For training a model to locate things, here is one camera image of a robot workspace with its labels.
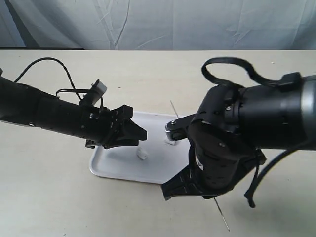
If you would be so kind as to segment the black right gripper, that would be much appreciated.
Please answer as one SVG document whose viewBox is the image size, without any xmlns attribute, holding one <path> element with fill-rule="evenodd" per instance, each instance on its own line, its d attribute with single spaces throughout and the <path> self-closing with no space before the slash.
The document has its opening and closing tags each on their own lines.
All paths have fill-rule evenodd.
<svg viewBox="0 0 316 237">
<path fill-rule="evenodd" d="M 230 192 L 253 169 L 257 176 L 259 166 L 266 160 L 260 149 L 255 151 L 254 156 L 228 160 L 197 154 L 195 147 L 191 146 L 189 165 L 161 184 L 161 190 L 165 200 L 182 196 L 212 199 Z"/>
</svg>

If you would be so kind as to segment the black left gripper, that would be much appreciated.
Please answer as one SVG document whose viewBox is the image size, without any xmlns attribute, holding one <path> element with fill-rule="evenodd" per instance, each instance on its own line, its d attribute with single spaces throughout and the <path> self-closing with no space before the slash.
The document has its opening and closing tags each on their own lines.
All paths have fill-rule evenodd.
<svg viewBox="0 0 316 237">
<path fill-rule="evenodd" d="M 100 139 L 86 139 L 86 148 L 102 146 L 105 149 L 115 147 L 138 146 L 138 141 L 147 140 L 147 131 L 131 120 L 133 108 L 123 105 L 114 110 L 101 113 L 101 119 L 105 119 L 105 129 L 97 127 L 101 131 Z"/>
</svg>

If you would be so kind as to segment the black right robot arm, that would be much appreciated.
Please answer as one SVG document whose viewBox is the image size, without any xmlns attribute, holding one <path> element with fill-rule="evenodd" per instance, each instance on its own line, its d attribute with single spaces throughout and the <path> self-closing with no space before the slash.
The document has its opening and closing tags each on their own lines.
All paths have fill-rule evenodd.
<svg viewBox="0 0 316 237">
<path fill-rule="evenodd" d="M 265 173 L 264 149 L 285 155 L 316 148 L 316 78 L 286 89 L 215 86 L 198 111 L 165 126 L 173 141 L 187 139 L 189 163 L 161 189 L 166 200 L 180 196 L 214 198 L 231 191 L 249 172 L 250 198 Z"/>
</svg>

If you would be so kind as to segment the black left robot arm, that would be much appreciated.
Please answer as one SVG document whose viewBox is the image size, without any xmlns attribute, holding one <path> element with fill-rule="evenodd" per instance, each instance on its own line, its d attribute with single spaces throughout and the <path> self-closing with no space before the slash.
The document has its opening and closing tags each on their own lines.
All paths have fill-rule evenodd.
<svg viewBox="0 0 316 237">
<path fill-rule="evenodd" d="M 2 122 L 33 126 L 86 140 L 87 148 L 105 149 L 138 146 L 147 131 L 132 121 L 133 108 L 122 105 L 110 110 L 103 105 L 106 86 L 97 80 L 78 103 L 70 103 L 30 85 L 0 78 L 0 119 Z"/>
</svg>

